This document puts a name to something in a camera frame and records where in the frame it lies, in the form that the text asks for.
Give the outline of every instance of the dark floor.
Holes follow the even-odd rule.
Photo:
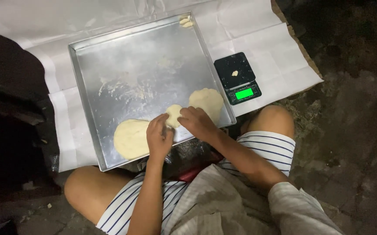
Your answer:
[[[282,2],[325,80],[275,102],[295,118],[290,176],[346,234],[377,234],[377,3]],[[103,234],[63,195],[1,205],[7,217],[19,234]]]

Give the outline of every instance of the person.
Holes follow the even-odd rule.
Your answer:
[[[146,171],[103,173],[77,168],[65,196],[109,235],[122,234],[342,234],[316,199],[289,180],[294,123],[279,106],[267,106],[245,123],[238,140],[217,128],[201,109],[181,109],[180,124],[225,159],[191,182],[162,179],[173,132],[163,135],[168,114],[149,123]]]

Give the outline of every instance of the shorts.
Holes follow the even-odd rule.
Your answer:
[[[296,145],[291,138],[268,131],[251,131],[240,136],[237,141],[267,159],[287,176],[289,175]],[[248,186],[247,179],[227,159],[223,159],[217,165],[238,177]],[[109,235],[124,235],[127,233],[130,216],[139,195],[144,175],[145,173],[139,174],[118,192],[100,218],[97,228]],[[188,185],[189,183],[182,181],[165,181],[163,183],[164,211],[162,213],[161,234],[164,233],[164,228],[171,212]]]

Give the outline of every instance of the digital scale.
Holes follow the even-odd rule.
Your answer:
[[[230,104],[240,104],[262,95],[243,52],[218,59],[214,66]]]

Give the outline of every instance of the dough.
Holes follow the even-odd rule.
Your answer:
[[[215,89],[204,88],[193,92],[188,99],[188,105],[202,108],[215,125],[219,123],[223,98]]]
[[[181,117],[180,110],[182,109],[181,105],[179,104],[173,104],[170,107],[167,108],[165,111],[167,114],[170,115],[170,117],[167,119],[165,124],[172,128],[177,128],[181,124],[177,121],[178,117]]]
[[[146,129],[149,121],[128,119],[121,122],[114,132],[113,143],[118,153],[127,160],[149,154]]]
[[[187,19],[187,18],[182,19],[182,20],[180,20],[180,24],[183,25],[183,24],[187,23],[188,21],[190,21],[190,19]]]
[[[185,24],[183,25],[183,27],[184,27],[184,28],[187,28],[187,27],[190,27],[190,26],[192,26],[192,25],[193,25],[192,22],[187,22],[187,23],[185,23]]]

